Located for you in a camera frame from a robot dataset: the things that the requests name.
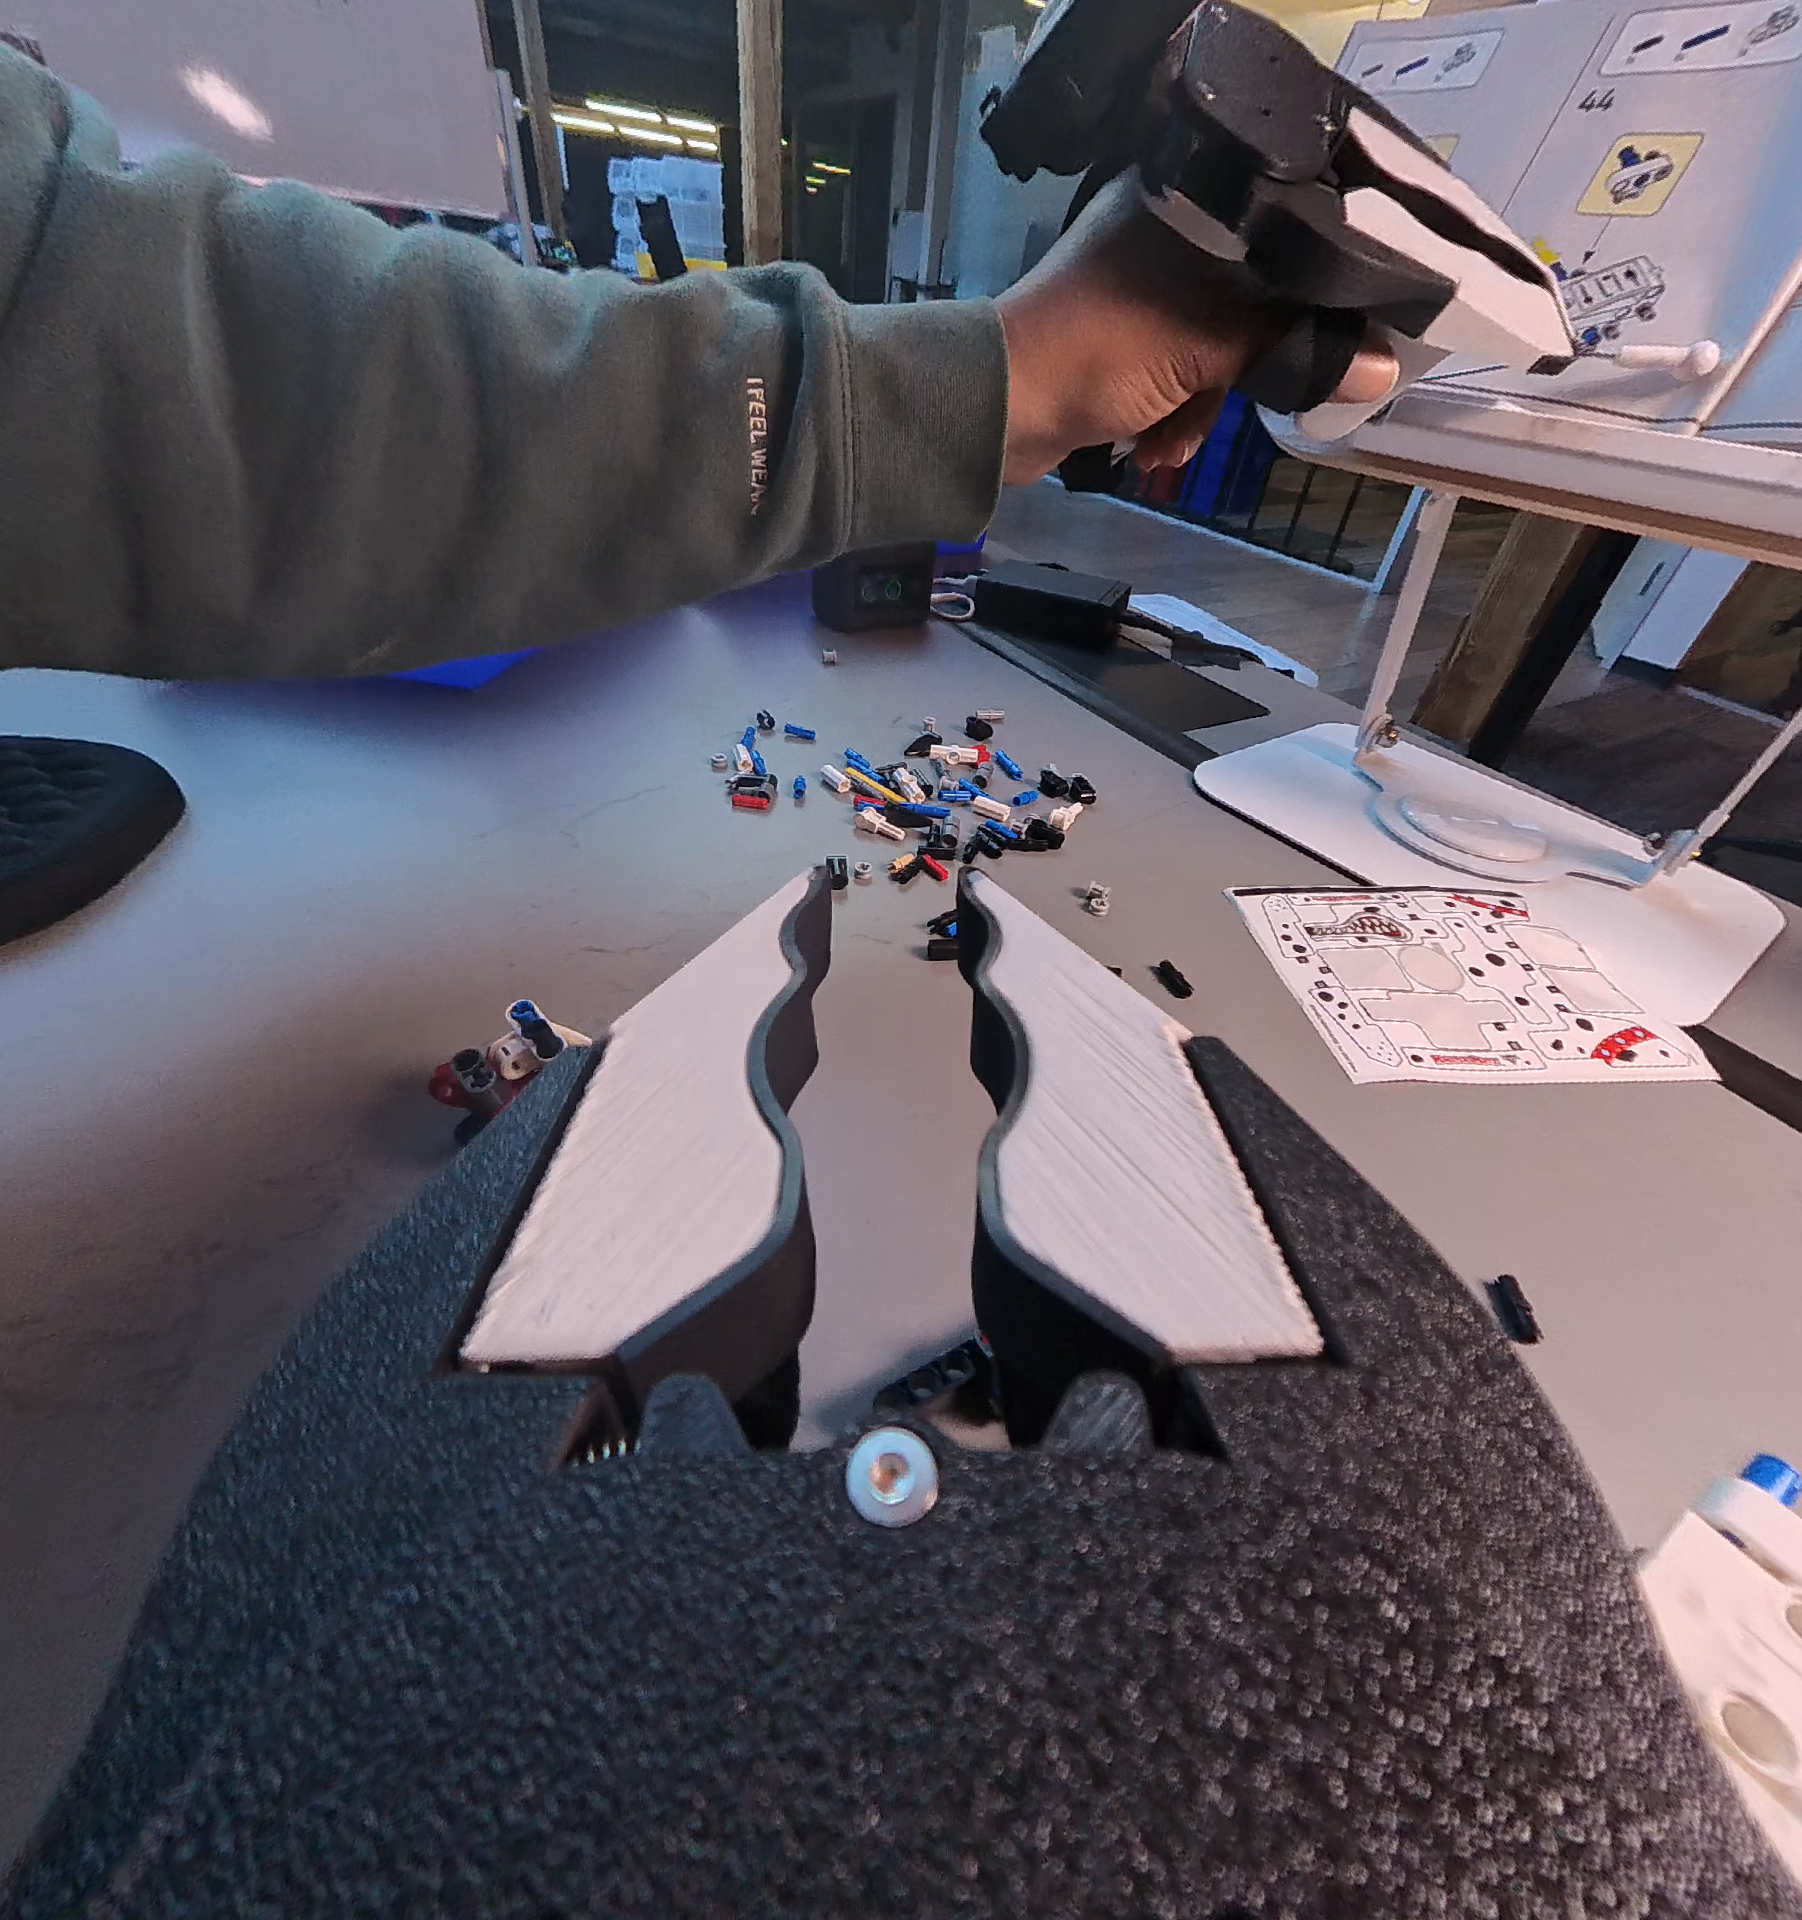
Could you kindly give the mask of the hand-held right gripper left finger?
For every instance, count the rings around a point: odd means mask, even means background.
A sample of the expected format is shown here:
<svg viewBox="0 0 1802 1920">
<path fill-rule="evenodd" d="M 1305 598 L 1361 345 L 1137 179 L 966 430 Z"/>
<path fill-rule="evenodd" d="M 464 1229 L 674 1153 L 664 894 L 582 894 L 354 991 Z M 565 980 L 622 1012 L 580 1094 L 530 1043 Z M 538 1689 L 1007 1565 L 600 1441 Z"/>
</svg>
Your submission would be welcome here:
<svg viewBox="0 0 1802 1920">
<path fill-rule="evenodd" d="M 790 1106 L 817 1063 L 832 913 L 827 877 L 795 873 L 610 1025 L 462 1365 L 594 1375 L 626 1411 L 672 1375 L 742 1406 L 787 1370 L 815 1304 Z"/>
</svg>

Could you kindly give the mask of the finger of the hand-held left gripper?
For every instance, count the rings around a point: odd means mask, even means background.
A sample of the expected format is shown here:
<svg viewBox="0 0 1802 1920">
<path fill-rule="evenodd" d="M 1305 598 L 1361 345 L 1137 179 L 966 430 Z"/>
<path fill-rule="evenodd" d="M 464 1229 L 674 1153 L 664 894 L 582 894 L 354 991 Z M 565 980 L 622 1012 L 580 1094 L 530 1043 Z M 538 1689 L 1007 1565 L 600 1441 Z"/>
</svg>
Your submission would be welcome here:
<svg viewBox="0 0 1802 1920">
<path fill-rule="evenodd" d="M 1394 317 L 1394 329 L 1516 372 L 1559 372 L 1573 359 L 1549 267 L 1409 129 L 1375 106 L 1351 106 L 1330 167 L 1346 227 L 1434 285 L 1415 294 L 1434 313 Z"/>
</svg>

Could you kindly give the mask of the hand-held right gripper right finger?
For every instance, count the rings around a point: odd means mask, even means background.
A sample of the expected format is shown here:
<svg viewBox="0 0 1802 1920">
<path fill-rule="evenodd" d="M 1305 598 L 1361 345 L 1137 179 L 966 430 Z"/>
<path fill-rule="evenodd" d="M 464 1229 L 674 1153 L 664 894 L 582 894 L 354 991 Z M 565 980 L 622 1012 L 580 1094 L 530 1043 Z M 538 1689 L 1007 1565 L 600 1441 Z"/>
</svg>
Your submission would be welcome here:
<svg viewBox="0 0 1802 1920">
<path fill-rule="evenodd" d="M 1007 1380 L 1313 1362 L 1325 1337 L 1186 1025 L 998 882 L 962 875 L 970 1062 L 995 1117 L 971 1295 Z"/>
</svg>

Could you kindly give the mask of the red white black brick subassembly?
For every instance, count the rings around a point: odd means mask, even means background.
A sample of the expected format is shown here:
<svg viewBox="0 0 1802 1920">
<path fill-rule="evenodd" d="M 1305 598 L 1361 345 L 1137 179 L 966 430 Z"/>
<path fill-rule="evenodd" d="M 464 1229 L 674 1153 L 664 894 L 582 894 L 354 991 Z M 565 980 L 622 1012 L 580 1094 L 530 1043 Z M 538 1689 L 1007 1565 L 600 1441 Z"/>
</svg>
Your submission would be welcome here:
<svg viewBox="0 0 1802 1920">
<path fill-rule="evenodd" d="M 428 1094 L 459 1111 L 455 1144 L 474 1140 L 551 1060 L 592 1045 L 588 1034 L 550 1020 L 530 998 L 514 1000 L 505 1020 L 507 1031 L 462 1048 L 431 1069 Z"/>
</svg>

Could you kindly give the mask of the pile of small toy bricks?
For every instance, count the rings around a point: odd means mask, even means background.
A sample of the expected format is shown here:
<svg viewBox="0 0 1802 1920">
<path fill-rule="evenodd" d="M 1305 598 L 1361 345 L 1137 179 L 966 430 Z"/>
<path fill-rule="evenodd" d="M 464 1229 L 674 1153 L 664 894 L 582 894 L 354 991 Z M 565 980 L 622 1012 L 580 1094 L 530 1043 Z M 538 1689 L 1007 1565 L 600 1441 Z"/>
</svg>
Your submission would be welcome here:
<svg viewBox="0 0 1802 1920">
<path fill-rule="evenodd" d="M 794 755 L 817 747 L 817 728 L 778 720 L 759 708 L 735 738 L 705 755 L 725 803 L 767 817 L 802 807 L 811 790 L 832 803 L 853 834 L 853 849 L 827 851 L 817 863 L 827 894 L 869 888 L 951 890 L 956 877 L 1010 853 L 1062 851 L 1081 817 L 1099 802 L 1085 774 L 1057 764 L 1021 766 L 995 732 L 998 708 L 964 718 L 957 732 L 924 720 L 887 760 L 845 746 L 834 757 L 780 771 L 770 751 Z"/>
</svg>

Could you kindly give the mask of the person's left forearm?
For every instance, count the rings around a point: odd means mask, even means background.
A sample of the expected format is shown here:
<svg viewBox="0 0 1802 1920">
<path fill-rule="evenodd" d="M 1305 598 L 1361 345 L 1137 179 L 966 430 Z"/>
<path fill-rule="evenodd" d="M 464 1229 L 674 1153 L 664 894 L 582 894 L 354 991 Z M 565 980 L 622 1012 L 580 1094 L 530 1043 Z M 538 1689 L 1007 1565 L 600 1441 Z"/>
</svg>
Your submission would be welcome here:
<svg viewBox="0 0 1802 1920">
<path fill-rule="evenodd" d="M 0 44 L 0 669 L 379 674 L 967 539 L 1007 415 L 988 299 L 642 289 L 210 155 L 126 169 Z"/>
</svg>

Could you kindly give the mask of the grey desk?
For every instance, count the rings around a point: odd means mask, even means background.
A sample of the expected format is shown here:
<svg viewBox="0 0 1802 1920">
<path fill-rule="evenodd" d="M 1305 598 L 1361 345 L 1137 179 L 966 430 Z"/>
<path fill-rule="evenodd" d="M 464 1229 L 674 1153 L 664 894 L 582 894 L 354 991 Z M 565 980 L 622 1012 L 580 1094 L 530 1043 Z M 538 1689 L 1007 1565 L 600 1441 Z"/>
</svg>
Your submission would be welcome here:
<svg viewBox="0 0 1802 1920">
<path fill-rule="evenodd" d="M 128 880 L 0 949 L 0 1875 L 252 1381 L 453 1156 L 434 1063 L 519 996 L 597 1036 L 849 843 L 819 788 L 730 809 L 710 760 L 759 708 L 817 732 L 781 768 L 1001 708 L 1013 755 L 1090 779 L 1062 851 L 993 873 L 1472 1284 L 1517 1277 L 1629 1543 L 1756 1451 L 1802 1471 L 1800 1132 L 1716 1084 L 1354 1086 L 1225 896 L 1323 867 L 962 630 L 825 645 L 792 580 L 480 690 L 0 674 L 2 735 L 128 746 L 185 796 Z"/>
</svg>

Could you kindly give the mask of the person's left hand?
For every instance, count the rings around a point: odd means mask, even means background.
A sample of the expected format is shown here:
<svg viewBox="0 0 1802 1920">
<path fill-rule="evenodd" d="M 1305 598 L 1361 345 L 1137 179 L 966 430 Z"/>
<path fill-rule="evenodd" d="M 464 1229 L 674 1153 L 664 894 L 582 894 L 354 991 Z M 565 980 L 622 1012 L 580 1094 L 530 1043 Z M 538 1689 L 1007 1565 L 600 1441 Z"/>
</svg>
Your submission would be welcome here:
<svg viewBox="0 0 1802 1920">
<path fill-rule="evenodd" d="M 1186 242 L 1122 179 L 993 301 L 1007 402 L 1001 482 L 1129 441 L 1141 467 L 1188 460 L 1225 392 L 1300 317 L 1235 263 Z"/>
</svg>

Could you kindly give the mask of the open instruction booklet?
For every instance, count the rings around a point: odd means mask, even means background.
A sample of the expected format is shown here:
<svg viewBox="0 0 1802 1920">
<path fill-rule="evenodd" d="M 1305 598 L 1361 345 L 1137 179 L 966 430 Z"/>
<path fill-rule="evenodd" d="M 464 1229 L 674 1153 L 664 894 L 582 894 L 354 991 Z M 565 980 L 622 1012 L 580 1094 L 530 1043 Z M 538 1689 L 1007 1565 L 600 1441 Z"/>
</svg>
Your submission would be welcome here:
<svg viewBox="0 0 1802 1920">
<path fill-rule="evenodd" d="M 1700 430 L 1802 288 L 1802 1 L 1524 4 L 1355 25 L 1337 70 L 1553 275 L 1557 375 L 1472 347 L 1415 387 Z"/>
</svg>

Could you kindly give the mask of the small black brick piece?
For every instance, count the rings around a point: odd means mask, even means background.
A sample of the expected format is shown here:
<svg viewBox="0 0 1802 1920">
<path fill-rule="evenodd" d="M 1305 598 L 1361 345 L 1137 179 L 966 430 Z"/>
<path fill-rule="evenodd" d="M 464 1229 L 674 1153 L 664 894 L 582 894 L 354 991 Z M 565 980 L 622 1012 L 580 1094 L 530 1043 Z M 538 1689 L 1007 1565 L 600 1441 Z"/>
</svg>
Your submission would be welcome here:
<svg viewBox="0 0 1802 1920">
<path fill-rule="evenodd" d="M 899 1418 L 924 1414 L 942 1401 L 971 1427 L 998 1425 L 1003 1419 L 999 1375 L 985 1337 L 973 1333 L 890 1380 L 874 1394 L 871 1411 Z"/>
</svg>

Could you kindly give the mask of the sticker sheet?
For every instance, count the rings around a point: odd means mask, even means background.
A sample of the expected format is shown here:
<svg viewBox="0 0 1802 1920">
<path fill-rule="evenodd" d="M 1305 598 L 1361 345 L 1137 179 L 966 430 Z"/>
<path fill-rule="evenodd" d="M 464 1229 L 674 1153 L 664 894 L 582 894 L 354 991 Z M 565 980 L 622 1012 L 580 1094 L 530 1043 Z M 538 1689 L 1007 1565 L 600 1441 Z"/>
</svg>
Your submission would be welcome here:
<svg viewBox="0 0 1802 1920">
<path fill-rule="evenodd" d="M 1231 888 L 1355 1084 L 1712 1084 L 1703 1048 L 1510 892 Z"/>
</svg>

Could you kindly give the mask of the white booklet stand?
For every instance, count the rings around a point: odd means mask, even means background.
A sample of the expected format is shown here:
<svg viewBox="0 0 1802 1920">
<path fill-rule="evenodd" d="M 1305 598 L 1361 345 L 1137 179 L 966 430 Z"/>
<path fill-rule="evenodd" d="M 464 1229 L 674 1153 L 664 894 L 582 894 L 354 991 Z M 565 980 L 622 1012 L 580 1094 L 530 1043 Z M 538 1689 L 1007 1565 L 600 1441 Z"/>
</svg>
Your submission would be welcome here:
<svg viewBox="0 0 1802 1920">
<path fill-rule="evenodd" d="M 1325 450 L 1402 470 L 1431 498 L 1472 495 L 1619 532 L 1668 532 L 1743 560 L 1802 562 L 1802 430 L 1674 432 L 1542 412 L 1512 395 L 1440 395 L 1428 380 Z M 1721 802 L 1666 846 L 1394 732 L 1406 615 L 1434 576 L 1418 551 L 1357 724 L 1259 740 L 1194 769 L 1211 802 L 1382 888 L 1481 883 L 1587 947 L 1633 1000 L 1703 1023 L 1779 938 L 1776 899 L 1706 867 Z"/>
</svg>

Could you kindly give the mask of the black power adapter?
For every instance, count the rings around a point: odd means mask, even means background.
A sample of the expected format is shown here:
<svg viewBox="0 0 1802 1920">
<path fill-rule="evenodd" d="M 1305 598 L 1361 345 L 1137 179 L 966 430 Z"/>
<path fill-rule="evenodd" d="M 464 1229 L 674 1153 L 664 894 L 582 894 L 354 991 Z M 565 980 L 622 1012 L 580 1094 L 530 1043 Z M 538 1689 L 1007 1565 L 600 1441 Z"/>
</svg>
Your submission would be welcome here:
<svg viewBox="0 0 1802 1920">
<path fill-rule="evenodd" d="M 1064 566 L 998 560 L 971 584 L 971 615 L 1018 637 L 1106 651 L 1129 611 L 1132 590 Z"/>
</svg>

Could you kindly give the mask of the black box device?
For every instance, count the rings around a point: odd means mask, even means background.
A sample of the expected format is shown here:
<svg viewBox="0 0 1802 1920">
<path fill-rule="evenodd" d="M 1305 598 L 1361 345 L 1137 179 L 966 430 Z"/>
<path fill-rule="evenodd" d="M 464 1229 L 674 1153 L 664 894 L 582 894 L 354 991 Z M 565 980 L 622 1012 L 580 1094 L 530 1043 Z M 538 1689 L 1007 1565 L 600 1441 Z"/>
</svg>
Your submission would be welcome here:
<svg viewBox="0 0 1802 1920">
<path fill-rule="evenodd" d="M 844 551 L 811 568 L 811 613 L 852 634 L 914 628 L 931 613 L 935 539 L 907 539 Z"/>
</svg>

